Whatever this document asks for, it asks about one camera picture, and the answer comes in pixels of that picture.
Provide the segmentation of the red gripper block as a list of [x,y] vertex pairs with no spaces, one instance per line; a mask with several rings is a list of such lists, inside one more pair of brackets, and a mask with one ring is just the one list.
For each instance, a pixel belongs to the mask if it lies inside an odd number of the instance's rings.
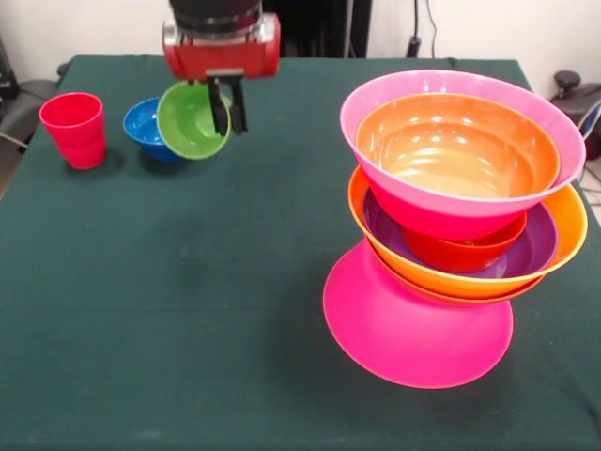
[[[248,30],[194,38],[185,34],[173,19],[162,26],[162,49],[170,70],[179,80],[208,79],[208,98],[215,132],[226,136],[228,108],[222,101],[216,76],[240,75],[246,78],[271,77],[279,68],[281,24],[277,15],[263,14]],[[229,82],[232,92],[230,116],[236,134],[248,131],[245,101],[240,77]]]

